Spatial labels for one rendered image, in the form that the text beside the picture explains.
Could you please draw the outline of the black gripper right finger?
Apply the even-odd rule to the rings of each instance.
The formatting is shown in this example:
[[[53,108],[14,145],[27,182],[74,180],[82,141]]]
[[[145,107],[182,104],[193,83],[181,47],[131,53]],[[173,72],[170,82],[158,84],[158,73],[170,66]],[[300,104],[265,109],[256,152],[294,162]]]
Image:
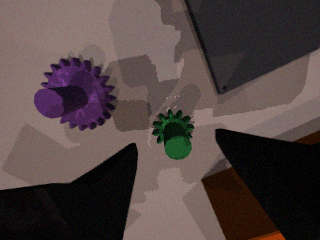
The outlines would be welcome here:
[[[215,130],[224,157],[286,240],[320,240],[320,143]]]

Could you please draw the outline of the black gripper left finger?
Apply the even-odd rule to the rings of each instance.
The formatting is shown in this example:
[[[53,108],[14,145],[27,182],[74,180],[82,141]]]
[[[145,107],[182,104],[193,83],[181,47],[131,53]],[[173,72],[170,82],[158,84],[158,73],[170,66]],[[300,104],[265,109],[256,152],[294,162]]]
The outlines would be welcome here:
[[[123,240],[137,161],[130,143],[71,183],[0,190],[0,232],[55,227],[64,240]]]

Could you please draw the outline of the purple gear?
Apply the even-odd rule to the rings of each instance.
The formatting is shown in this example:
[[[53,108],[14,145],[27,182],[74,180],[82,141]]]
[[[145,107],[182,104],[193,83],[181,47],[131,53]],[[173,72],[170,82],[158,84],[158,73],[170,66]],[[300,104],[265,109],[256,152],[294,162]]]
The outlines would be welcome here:
[[[92,69],[90,61],[80,61],[72,57],[50,65],[54,73],[44,72],[49,80],[41,83],[45,89],[34,95],[34,104],[45,117],[62,117],[60,124],[69,122],[70,129],[78,125],[80,131],[87,127],[94,130],[104,124],[103,119],[111,118],[108,111],[115,107],[109,102],[117,97],[108,92],[115,87],[105,85],[109,76],[99,76],[101,67]]]

